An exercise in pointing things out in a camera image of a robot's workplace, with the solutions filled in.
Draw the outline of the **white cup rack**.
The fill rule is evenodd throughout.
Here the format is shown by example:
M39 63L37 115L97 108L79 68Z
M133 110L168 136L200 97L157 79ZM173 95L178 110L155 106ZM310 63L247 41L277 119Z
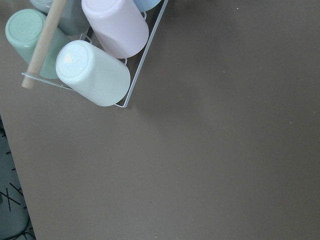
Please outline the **white cup rack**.
M129 58L123 58L120 61L123 62L128 67L128 70L130 72L130 85L128 88L127 93L124 95L124 97L115 103L114 105L119 108L126 108L130 102L130 98L132 95L132 92L134 91L136 82L139 78L140 72L143 68L145 59L148 55L148 51L150 49L150 46L152 45L153 38L156 34L157 28L161 22L162 16L166 10L168 0L161 0L154 8L148 11L144 11L142 13L142 16L144 20L146 21L148 28L149 28L149 37L148 41L145 45L145 47L136 55L129 57ZM22 72L21 73L24 77L32 79L37 82L41 82L44 84L48 84L51 86L55 86L61 89L69 90L72 92L75 92L74 89L69 87L68 85L63 84L63 82L59 79L48 79L41 77L38 74L30 73L30 72Z

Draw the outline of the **white cup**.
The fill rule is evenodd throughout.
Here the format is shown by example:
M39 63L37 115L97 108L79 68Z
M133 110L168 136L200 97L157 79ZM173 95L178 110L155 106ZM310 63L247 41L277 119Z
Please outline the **white cup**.
M84 40L71 41L60 50L55 70L63 83L101 107L118 103L130 88L127 66Z

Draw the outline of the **pink cup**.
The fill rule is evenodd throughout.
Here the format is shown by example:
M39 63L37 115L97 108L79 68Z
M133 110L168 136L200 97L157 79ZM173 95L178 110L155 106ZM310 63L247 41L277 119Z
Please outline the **pink cup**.
M132 0L83 0L82 10L102 48L117 59L138 54L149 27Z

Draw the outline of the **blue cup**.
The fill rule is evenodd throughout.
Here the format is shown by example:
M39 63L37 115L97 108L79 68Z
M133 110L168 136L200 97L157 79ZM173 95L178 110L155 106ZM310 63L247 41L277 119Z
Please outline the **blue cup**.
M133 0L138 10L142 12L147 12L154 7L156 7L161 0Z

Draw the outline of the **grey cup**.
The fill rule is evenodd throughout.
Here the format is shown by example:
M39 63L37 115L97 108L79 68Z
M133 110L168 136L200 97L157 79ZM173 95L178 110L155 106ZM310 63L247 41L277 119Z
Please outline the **grey cup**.
M48 14L52 0L30 0L30 3L39 11ZM87 31L90 24L82 9L81 0L67 0L61 14L58 28L67 36L79 35Z

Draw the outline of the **mint green cup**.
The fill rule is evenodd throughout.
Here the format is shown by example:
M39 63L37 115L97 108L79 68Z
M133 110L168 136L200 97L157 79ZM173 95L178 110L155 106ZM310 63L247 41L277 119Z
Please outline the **mint green cup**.
M5 35L18 54L30 63L35 47L46 21L46 15L35 9L23 9L14 13L7 21ZM49 51L42 65L40 76L57 79L56 59L60 50L71 40L57 28Z

